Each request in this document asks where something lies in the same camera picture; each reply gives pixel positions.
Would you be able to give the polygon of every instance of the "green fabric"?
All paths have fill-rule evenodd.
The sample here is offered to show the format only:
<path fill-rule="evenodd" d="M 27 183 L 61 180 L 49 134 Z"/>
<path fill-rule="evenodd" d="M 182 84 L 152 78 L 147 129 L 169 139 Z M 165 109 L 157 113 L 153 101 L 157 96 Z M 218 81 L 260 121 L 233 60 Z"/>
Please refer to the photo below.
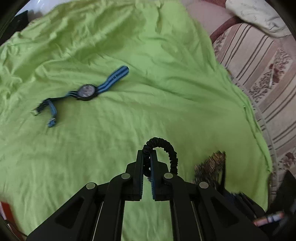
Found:
<path fill-rule="evenodd" d="M 271 159 L 246 95 L 177 1 L 78 1 L 56 7 L 0 47 L 0 200 L 30 233 L 86 183 L 108 182 L 151 137 L 171 142 L 179 175 L 225 151 L 226 188 L 267 207 Z M 30 110 L 122 65 L 130 73 L 89 101 Z M 167 154 L 158 150 L 160 161 Z M 123 240 L 172 240 L 168 202 L 127 202 Z"/>

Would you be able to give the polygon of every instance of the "watch face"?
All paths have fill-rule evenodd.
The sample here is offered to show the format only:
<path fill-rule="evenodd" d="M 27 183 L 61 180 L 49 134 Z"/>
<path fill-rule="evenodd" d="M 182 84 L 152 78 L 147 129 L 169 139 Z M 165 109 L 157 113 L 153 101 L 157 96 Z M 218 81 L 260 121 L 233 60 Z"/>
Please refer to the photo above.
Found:
<path fill-rule="evenodd" d="M 92 85 L 84 85 L 82 86 L 77 94 L 81 97 L 90 97 L 94 94 L 94 92 L 96 91 L 96 88 Z"/>

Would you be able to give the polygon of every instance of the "white pillowcase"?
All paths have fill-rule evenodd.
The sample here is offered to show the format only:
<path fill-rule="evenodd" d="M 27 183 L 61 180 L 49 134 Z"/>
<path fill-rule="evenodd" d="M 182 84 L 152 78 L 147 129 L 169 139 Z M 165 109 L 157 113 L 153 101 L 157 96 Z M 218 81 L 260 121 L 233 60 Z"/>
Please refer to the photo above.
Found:
<path fill-rule="evenodd" d="M 225 6 L 247 23 L 279 38 L 291 32 L 278 13 L 265 0 L 226 0 Z"/>

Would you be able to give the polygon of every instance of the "black coiled cable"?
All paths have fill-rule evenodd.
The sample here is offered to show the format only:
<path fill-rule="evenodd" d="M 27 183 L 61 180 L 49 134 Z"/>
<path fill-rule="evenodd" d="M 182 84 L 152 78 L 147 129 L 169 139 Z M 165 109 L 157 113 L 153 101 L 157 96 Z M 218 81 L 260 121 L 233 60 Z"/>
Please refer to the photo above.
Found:
<path fill-rule="evenodd" d="M 146 177 L 151 176 L 151 167 L 150 163 L 150 153 L 152 152 L 153 148 L 161 147 L 168 153 L 168 157 L 170 159 L 170 173 L 178 175 L 178 158 L 177 153 L 174 150 L 174 147 L 167 141 L 162 138 L 153 137 L 149 141 L 147 141 L 146 145 L 143 147 L 143 154 L 144 154 L 144 167 L 143 172 Z"/>

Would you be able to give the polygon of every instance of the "metal rivet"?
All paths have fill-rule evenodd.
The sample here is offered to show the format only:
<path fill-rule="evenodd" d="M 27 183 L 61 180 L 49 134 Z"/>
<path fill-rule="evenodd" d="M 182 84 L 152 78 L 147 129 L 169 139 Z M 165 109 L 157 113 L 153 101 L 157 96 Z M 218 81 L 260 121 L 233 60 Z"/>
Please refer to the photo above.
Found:
<path fill-rule="evenodd" d="M 208 187 L 209 187 L 209 184 L 208 183 L 206 183 L 206 182 L 201 182 L 200 183 L 200 188 L 207 189 Z"/>
<path fill-rule="evenodd" d="M 122 179 L 129 179 L 131 177 L 131 175 L 129 174 L 129 173 L 123 173 L 122 175 L 121 175 L 121 178 Z"/>
<path fill-rule="evenodd" d="M 173 174 L 171 174 L 169 172 L 165 173 L 163 176 L 165 177 L 165 179 L 171 179 L 171 178 L 173 178 Z"/>
<path fill-rule="evenodd" d="M 96 184 L 95 183 L 88 183 L 87 185 L 86 185 L 86 188 L 87 189 L 94 189 L 96 187 Z"/>

